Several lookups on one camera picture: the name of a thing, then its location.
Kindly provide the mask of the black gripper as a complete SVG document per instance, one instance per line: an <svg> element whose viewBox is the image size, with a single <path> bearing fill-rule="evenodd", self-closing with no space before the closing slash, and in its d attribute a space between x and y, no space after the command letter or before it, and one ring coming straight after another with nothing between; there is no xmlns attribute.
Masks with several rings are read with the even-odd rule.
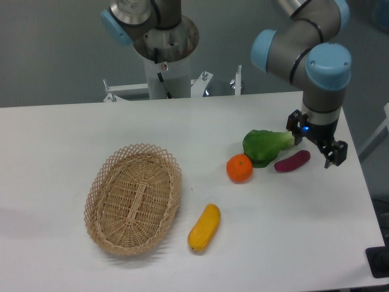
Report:
<svg viewBox="0 0 389 292"><path fill-rule="evenodd" d="M348 144L344 141L335 141L338 120L324 125L317 125L308 121L308 115L295 110L288 116L286 129L294 137L294 145L298 145L306 137L323 152L326 161L325 168L340 166L347 158Z"/></svg>

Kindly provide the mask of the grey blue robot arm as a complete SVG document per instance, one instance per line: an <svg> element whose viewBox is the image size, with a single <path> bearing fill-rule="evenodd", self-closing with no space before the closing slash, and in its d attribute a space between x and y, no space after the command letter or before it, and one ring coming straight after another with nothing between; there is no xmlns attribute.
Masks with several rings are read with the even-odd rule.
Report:
<svg viewBox="0 0 389 292"><path fill-rule="evenodd" d="M314 143L326 166L340 165L347 143L334 139L346 87L351 79L348 50L332 44L349 20L345 1L280 1L292 20L284 32L264 30L250 51L252 63L303 93L301 109L286 128L299 144ZM198 28L182 14L180 1L111 1L101 21L110 36L132 46L142 58L150 99L200 97L205 81L189 76L190 56L199 43Z"/></svg>

